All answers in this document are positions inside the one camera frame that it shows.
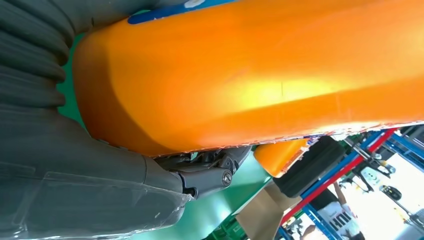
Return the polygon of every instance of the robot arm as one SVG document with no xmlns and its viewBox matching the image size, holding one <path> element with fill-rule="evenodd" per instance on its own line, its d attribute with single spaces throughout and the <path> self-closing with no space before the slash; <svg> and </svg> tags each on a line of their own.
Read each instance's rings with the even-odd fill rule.
<svg viewBox="0 0 424 240">
<path fill-rule="evenodd" d="M 186 189 L 198 197 L 229 185 L 234 171 L 219 167 L 224 160 L 190 173 L 164 170 L 92 139 L 57 111 L 65 98 L 56 84 L 65 80 L 61 66 L 76 34 L 179 2 L 0 0 L 0 239 L 105 238 L 166 227 L 193 198 Z M 197 186 L 200 170 L 220 171 L 221 185 Z"/>
</svg>

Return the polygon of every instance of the machine part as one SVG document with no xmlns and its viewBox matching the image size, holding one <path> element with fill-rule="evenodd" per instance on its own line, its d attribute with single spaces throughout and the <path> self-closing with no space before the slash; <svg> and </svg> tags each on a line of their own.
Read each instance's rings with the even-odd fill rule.
<svg viewBox="0 0 424 240">
<path fill-rule="evenodd" d="M 399 201 L 402 198 L 402 193 L 397 188 L 393 186 L 381 186 L 381 191 L 386 194 L 389 198 L 395 201 Z"/>
<path fill-rule="evenodd" d="M 56 90 L 75 35 L 181 2 L 0 0 L 0 239 L 115 239 L 181 218 L 181 177 L 91 138 Z"/>
<path fill-rule="evenodd" d="M 275 177 L 273 181 L 287 197 L 300 196 L 336 165 L 345 152 L 343 146 L 332 137 L 322 136 L 303 154 L 301 160 L 296 161 L 283 176 Z"/>
<path fill-rule="evenodd" d="M 178 171 L 178 175 L 182 179 L 183 193 L 191 194 L 195 199 L 227 188 L 233 177 L 229 170 L 221 167 L 192 172 Z"/>
<path fill-rule="evenodd" d="M 422 3 L 238 0 L 123 20 L 78 46 L 78 107 L 93 137 L 148 156 L 421 121 Z"/>
<path fill-rule="evenodd" d="M 375 171 L 381 173 L 382 175 L 386 176 L 387 178 L 390 178 L 390 174 L 394 173 L 396 170 L 391 167 L 390 165 L 385 164 L 385 162 L 380 161 L 381 159 L 381 155 L 377 157 L 379 157 L 379 159 L 375 159 L 374 156 L 376 155 L 375 153 L 371 153 L 366 149 L 362 149 L 361 146 L 358 143 L 354 143 L 351 139 L 346 138 L 344 140 L 344 142 L 346 142 L 349 146 L 351 146 L 359 155 L 361 155 L 361 157 L 363 157 L 365 160 L 359 164 L 355 169 L 353 169 L 353 173 L 356 174 L 359 178 L 361 178 L 362 181 L 365 182 L 366 186 L 368 187 L 368 191 L 366 192 L 372 192 L 374 191 L 373 188 L 366 182 L 365 178 L 363 175 L 361 175 L 361 171 L 362 169 L 368 167 L 368 168 L 372 168 Z"/>
<path fill-rule="evenodd" d="M 245 146 L 202 152 L 189 162 L 179 162 L 171 170 L 181 177 L 183 193 L 198 199 L 230 186 L 233 175 L 251 150 L 252 146 Z"/>
<path fill-rule="evenodd" d="M 370 152 L 375 152 L 385 141 L 387 141 L 388 138 L 397 130 L 397 128 L 391 128 L 383 132 L 382 135 L 379 135 L 379 138 L 373 142 L 370 147 Z M 306 204 L 308 204 L 312 199 L 314 199 L 316 196 L 318 196 L 320 193 L 322 193 L 327 187 L 334 183 L 337 179 L 339 179 L 341 176 L 345 175 L 347 172 L 349 172 L 351 169 L 353 169 L 355 166 L 357 166 L 359 163 L 361 163 L 364 159 L 362 156 L 357 156 L 355 159 L 353 159 L 352 162 L 349 162 L 346 166 L 344 166 L 340 171 L 336 172 L 334 176 L 331 176 L 330 178 L 327 178 L 327 176 L 324 176 L 324 183 L 322 185 L 319 185 L 317 188 L 315 188 L 311 193 L 305 194 L 303 197 L 303 200 L 300 201 L 295 207 L 293 207 L 286 215 L 282 217 L 281 224 L 286 222 L 290 217 L 292 217 L 297 211 L 299 211 L 301 208 L 303 208 Z"/>
</svg>

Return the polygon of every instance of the orange plastic cover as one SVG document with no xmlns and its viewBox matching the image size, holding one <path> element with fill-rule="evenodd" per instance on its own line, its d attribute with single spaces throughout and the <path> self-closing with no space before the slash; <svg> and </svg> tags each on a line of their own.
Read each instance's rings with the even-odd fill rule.
<svg viewBox="0 0 424 240">
<path fill-rule="evenodd" d="M 254 151 L 258 163 L 271 176 L 280 178 L 308 147 L 308 139 L 297 139 L 259 145 Z"/>
<path fill-rule="evenodd" d="M 424 120 L 423 0 L 240 0 L 90 34 L 89 133 L 166 155 Z"/>
</svg>

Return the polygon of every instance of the green surface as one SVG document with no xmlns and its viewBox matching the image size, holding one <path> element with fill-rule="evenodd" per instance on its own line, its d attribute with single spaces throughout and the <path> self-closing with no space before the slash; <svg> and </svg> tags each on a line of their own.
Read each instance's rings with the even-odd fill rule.
<svg viewBox="0 0 424 240">
<path fill-rule="evenodd" d="M 74 94 L 72 68 L 64 66 L 66 81 L 58 86 L 66 96 L 66 105 L 59 111 L 83 124 Z M 201 240 L 214 231 L 228 216 L 236 212 L 258 193 L 271 177 L 250 154 L 237 173 L 231 186 L 205 198 L 187 203 L 181 220 L 174 226 L 140 233 L 132 240 Z"/>
</svg>

